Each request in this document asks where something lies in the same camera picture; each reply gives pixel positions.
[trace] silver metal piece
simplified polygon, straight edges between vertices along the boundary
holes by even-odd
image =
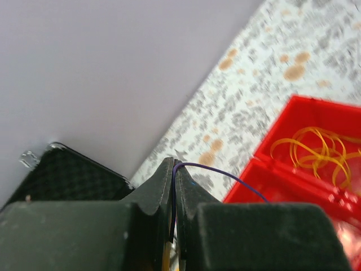
[[[25,151],[19,161],[26,166],[27,168],[33,169],[35,168],[39,163],[40,159],[31,151]]]
[[[52,150],[53,148],[59,148],[61,150],[65,149],[66,147],[61,144],[61,143],[52,143],[52,144],[49,144],[47,147],[46,147],[46,151],[50,151]]]

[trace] brown spot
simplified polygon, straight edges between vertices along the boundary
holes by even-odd
[[[233,48],[231,51],[228,52],[228,57],[233,58],[237,54],[237,49]]]
[[[289,60],[288,55],[284,54],[284,55],[280,56],[280,61],[282,63],[286,63],[286,62],[288,62],[288,60]]]
[[[283,74],[287,81],[297,81],[305,74],[305,68],[302,65],[290,66]]]
[[[224,61],[221,62],[221,64],[219,65],[219,69],[221,71],[225,71],[227,70],[230,66],[232,66],[233,64],[233,60],[230,58],[225,59]]]
[[[215,141],[213,141],[210,148],[212,149],[212,151],[219,151],[222,147],[223,141],[221,139],[216,139]]]
[[[203,141],[204,142],[208,142],[210,140],[210,136],[208,134],[206,134],[204,137],[203,137]]]
[[[285,16],[285,15],[290,15],[291,12],[290,12],[290,10],[283,10],[283,11],[281,12],[281,14],[282,14],[283,16]]]
[[[311,58],[311,55],[309,52],[302,52],[302,53],[299,53],[296,58],[294,59],[294,61],[298,64],[301,64],[303,62],[307,62],[309,61]]]
[[[327,80],[320,80],[317,82],[317,84],[320,88],[326,88],[326,87],[331,86],[331,83]]]
[[[353,26],[352,26],[353,29],[361,29],[361,21],[355,23]]]
[[[214,163],[214,153],[205,152],[201,156],[199,156],[198,163],[202,165],[212,166]]]

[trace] black case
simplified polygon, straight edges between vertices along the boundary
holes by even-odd
[[[5,205],[25,200],[120,200],[133,190],[124,176],[55,142]]]

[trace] gray wall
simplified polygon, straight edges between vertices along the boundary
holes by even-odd
[[[0,3],[0,205],[60,141],[131,177],[261,0]]]

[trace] metal latch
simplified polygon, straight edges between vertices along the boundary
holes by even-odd
[[[40,163],[40,159],[31,151],[25,151],[19,161],[30,169],[35,168]]]

